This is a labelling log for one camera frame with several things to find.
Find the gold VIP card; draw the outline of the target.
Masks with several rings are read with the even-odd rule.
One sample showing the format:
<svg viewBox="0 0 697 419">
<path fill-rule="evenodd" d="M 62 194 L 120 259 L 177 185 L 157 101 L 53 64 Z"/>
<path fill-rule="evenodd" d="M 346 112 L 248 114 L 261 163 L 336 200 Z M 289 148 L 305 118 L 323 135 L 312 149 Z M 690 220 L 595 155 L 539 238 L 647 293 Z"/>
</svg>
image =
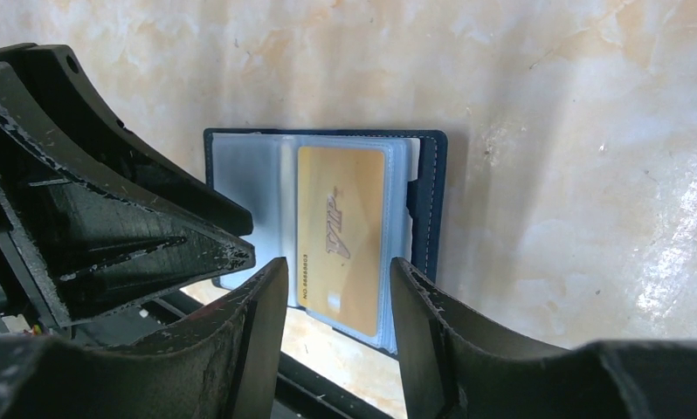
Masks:
<svg viewBox="0 0 697 419">
<path fill-rule="evenodd" d="M 378 328 L 385 156 L 302 147 L 297 158 L 298 301 L 357 333 Z"/>
</svg>

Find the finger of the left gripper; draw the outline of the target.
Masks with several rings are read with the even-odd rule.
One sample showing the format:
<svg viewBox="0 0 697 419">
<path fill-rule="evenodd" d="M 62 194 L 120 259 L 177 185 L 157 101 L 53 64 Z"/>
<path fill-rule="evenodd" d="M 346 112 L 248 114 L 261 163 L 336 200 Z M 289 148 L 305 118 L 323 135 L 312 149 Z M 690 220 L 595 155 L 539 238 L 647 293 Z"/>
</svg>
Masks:
<svg viewBox="0 0 697 419">
<path fill-rule="evenodd" d="M 249 210 L 210 189 L 129 130 L 100 96 L 68 45 L 0 48 L 31 96 L 96 161 L 135 185 L 236 237 L 252 233 Z"/>
<path fill-rule="evenodd" d="M 130 149 L 90 155 L 0 62 L 0 313 L 65 328 L 255 264 L 250 214 Z"/>
</svg>

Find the navy blue card holder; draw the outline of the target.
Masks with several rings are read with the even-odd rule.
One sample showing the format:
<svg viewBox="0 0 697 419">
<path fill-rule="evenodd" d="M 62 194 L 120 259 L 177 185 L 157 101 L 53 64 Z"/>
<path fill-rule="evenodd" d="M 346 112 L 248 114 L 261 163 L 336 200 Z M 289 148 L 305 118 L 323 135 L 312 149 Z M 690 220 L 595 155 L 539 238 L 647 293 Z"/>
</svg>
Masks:
<svg viewBox="0 0 697 419">
<path fill-rule="evenodd" d="M 288 305 L 389 355 L 390 262 L 435 278 L 447 152 L 440 130 L 204 131 L 207 184 L 252 214 L 258 265 L 287 260 Z"/>
</svg>

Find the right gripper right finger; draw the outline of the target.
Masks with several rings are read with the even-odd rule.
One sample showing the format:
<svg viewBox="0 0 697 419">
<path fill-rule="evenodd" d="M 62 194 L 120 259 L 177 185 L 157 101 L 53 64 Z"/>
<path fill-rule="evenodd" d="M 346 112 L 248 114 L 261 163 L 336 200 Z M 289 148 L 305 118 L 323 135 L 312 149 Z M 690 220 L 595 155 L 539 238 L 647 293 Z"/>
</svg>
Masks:
<svg viewBox="0 0 697 419">
<path fill-rule="evenodd" d="M 564 349 L 506 328 L 390 265 L 410 418 L 697 418 L 697 340 Z"/>
</svg>

